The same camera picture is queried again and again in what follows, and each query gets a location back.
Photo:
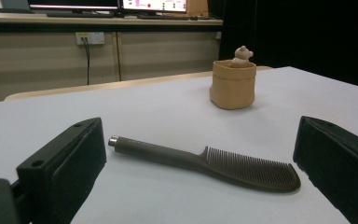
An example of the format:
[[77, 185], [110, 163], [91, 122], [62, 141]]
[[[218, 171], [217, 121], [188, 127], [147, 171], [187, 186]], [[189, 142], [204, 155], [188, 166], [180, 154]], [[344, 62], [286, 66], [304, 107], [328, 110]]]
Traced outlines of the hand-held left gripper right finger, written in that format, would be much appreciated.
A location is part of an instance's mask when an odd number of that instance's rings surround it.
[[303, 116], [294, 162], [351, 223], [358, 224], [358, 136], [334, 123]]

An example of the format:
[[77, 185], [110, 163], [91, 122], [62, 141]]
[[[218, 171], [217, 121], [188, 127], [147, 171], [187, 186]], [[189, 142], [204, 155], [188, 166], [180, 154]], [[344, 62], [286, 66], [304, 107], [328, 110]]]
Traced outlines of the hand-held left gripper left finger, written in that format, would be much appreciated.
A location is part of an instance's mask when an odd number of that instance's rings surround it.
[[17, 167], [33, 224], [70, 224], [106, 163], [103, 124], [80, 121]]

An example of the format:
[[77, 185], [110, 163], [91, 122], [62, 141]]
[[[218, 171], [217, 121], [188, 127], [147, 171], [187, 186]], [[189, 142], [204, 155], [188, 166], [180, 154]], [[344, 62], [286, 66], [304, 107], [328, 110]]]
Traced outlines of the tan storage basket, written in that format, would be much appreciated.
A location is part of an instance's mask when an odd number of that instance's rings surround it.
[[255, 101], [256, 65], [231, 67], [231, 60], [213, 63], [210, 100], [223, 109], [241, 109]]

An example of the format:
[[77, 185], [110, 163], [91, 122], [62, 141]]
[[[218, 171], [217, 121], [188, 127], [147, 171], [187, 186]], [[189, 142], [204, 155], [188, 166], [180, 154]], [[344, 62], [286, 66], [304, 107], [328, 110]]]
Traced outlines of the dark brown comb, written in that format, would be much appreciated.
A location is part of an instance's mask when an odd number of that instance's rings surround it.
[[187, 169], [238, 186], [270, 192], [294, 192], [301, 186], [290, 163], [258, 159], [206, 147], [199, 154], [112, 136], [108, 145], [116, 153]]

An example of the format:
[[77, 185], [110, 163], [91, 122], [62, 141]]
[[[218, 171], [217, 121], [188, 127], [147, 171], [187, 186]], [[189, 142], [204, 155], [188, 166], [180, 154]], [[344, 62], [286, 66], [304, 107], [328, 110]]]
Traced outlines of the black curtain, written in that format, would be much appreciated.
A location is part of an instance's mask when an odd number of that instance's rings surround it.
[[358, 0], [207, 0], [223, 21], [218, 58], [242, 45], [251, 61], [358, 85]]

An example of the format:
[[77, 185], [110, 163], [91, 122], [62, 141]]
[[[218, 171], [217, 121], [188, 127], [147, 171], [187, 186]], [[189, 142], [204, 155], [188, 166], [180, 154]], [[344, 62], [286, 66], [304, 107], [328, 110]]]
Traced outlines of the long beige desk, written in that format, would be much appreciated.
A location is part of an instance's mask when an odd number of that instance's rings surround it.
[[[220, 20], [0, 13], [0, 101], [25, 91], [209, 71], [222, 28]], [[103, 32], [105, 43], [78, 45], [77, 32]]]

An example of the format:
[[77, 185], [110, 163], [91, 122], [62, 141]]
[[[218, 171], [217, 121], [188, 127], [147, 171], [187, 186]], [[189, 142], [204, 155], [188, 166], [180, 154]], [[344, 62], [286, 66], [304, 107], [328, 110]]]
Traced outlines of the beige bear figure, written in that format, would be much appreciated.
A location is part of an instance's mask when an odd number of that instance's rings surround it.
[[231, 60], [230, 66], [234, 68], [245, 68], [250, 64], [250, 58], [254, 56], [251, 50], [245, 46], [237, 48], [234, 52], [235, 57]]

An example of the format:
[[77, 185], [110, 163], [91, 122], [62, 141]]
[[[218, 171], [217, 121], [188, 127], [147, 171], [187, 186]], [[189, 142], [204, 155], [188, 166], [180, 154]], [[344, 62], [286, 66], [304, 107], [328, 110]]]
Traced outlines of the black keyboard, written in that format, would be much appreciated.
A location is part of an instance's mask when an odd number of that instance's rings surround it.
[[48, 17], [51, 18], [114, 18], [112, 14], [97, 14], [97, 13], [85, 13], [85, 12], [71, 12], [71, 13], [62, 13], [62, 12], [49, 12], [47, 13]]
[[175, 17], [175, 16], [165, 16], [165, 15], [137, 15], [139, 20], [169, 20], [169, 21], [188, 21], [189, 17]]

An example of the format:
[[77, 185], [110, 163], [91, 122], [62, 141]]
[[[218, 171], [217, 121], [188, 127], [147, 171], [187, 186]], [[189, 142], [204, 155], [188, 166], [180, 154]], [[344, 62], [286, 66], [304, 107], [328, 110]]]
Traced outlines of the computer monitor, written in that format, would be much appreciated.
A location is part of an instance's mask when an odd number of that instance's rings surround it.
[[117, 0], [27, 0], [30, 9], [114, 10]]
[[120, 0], [125, 10], [185, 13], [187, 0]]

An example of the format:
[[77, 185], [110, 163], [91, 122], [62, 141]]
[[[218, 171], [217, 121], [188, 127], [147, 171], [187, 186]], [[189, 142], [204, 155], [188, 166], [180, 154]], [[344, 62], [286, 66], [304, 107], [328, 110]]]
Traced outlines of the cardboard box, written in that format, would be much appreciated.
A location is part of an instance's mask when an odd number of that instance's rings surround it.
[[208, 16], [207, 0], [187, 0], [186, 13], [189, 16]]

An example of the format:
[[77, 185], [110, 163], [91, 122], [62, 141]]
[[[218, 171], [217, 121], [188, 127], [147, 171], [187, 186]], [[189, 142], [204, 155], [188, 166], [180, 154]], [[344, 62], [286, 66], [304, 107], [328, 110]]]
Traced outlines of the wall power socket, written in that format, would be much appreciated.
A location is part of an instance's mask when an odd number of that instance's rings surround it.
[[76, 43], [78, 45], [103, 45], [105, 43], [103, 32], [77, 32]]

